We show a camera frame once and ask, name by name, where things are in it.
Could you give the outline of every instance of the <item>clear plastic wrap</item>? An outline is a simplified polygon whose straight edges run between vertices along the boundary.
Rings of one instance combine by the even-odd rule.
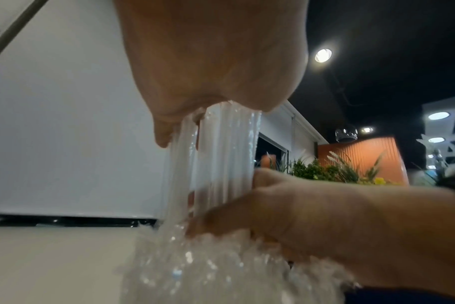
[[[340,265],[315,260],[291,269],[248,231],[184,237],[186,224],[180,223],[192,187],[196,215],[251,189],[260,119],[233,102],[208,108],[198,151],[193,118],[183,120],[165,164],[165,221],[139,229],[134,255],[122,268],[121,304],[343,303],[341,288],[352,278]]]

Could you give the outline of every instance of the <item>round light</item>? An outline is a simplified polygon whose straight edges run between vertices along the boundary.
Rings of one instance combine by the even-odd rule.
[[[448,112],[437,112],[428,116],[431,120],[439,120],[448,117],[450,114]]]
[[[314,59],[317,62],[323,63],[323,62],[328,61],[329,58],[331,58],[332,55],[333,55],[333,53],[332,53],[332,51],[330,49],[322,49],[316,54]]]
[[[437,143],[441,143],[443,142],[445,139],[443,137],[433,137],[433,138],[429,138],[428,141],[430,143],[433,143],[433,144],[437,144]]]
[[[361,129],[361,132],[363,133],[371,133],[374,129],[371,127],[365,127]]]

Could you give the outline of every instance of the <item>twisted plastic bag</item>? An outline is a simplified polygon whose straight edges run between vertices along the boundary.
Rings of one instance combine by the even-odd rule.
[[[197,126],[181,124],[169,147],[163,180],[164,223],[141,227],[123,267],[121,304],[343,303],[351,277],[337,264],[313,260],[290,269],[277,252],[241,231],[222,238],[186,239],[187,197],[203,214],[251,189],[261,114],[236,103],[212,106]]]

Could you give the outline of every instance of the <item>black ceiling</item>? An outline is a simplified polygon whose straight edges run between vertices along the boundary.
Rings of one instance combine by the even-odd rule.
[[[344,123],[373,126],[424,167],[421,105],[455,96],[455,0],[312,0],[307,19],[309,64],[289,101],[330,142]]]

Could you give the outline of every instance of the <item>ribbed orange partition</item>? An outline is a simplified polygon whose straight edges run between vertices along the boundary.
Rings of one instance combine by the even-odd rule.
[[[409,185],[406,167],[394,137],[373,138],[350,144],[320,145],[317,153],[322,165],[331,164],[327,159],[329,151],[333,151],[344,160],[347,160],[347,155],[355,167],[359,165],[359,169],[363,173],[371,168],[378,156],[384,152],[377,176],[391,182]]]

